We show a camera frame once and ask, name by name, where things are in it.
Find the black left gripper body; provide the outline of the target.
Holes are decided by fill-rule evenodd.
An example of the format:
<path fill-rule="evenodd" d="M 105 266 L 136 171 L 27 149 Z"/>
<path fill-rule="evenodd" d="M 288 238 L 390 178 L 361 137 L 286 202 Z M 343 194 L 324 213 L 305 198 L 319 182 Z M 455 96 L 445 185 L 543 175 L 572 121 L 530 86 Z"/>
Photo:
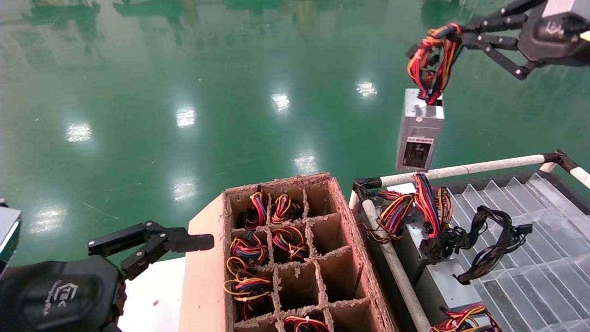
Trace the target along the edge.
<path fill-rule="evenodd" d="M 3 332 L 101 332 L 124 312 L 124 275 L 99 256 L 7 268 L 0 284 Z"/>

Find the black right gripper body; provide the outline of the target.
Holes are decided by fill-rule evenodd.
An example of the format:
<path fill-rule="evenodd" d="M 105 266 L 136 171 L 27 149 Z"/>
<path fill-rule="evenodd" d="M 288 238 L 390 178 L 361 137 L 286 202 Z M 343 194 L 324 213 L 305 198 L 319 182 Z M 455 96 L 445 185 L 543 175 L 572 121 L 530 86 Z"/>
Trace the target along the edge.
<path fill-rule="evenodd" d="M 519 51 L 538 66 L 588 66 L 590 44 L 582 34 L 589 31 L 589 20 L 566 12 L 543 17 L 532 10 L 519 34 Z"/>

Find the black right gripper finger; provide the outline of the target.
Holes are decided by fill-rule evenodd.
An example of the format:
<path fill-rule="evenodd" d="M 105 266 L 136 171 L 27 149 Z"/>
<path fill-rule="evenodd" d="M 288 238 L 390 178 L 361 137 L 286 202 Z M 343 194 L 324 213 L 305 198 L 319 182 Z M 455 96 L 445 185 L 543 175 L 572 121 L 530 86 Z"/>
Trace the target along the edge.
<path fill-rule="evenodd" d="M 527 78 L 532 70 L 531 66 L 518 65 L 500 53 L 500 50 L 518 51 L 518 39 L 513 36 L 463 33 L 460 35 L 460 40 L 463 47 L 468 50 L 482 51 L 489 59 L 492 59 L 518 80 Z"/>
<path fill-rule="evenodd" d="M 539 18 L 534 14 L 546 4 L 546 0 L 514 0 L 490 15 L 474 18 L 462 25 L 461 34 L 520 30 L 522 35 L 537 35 Z"/>

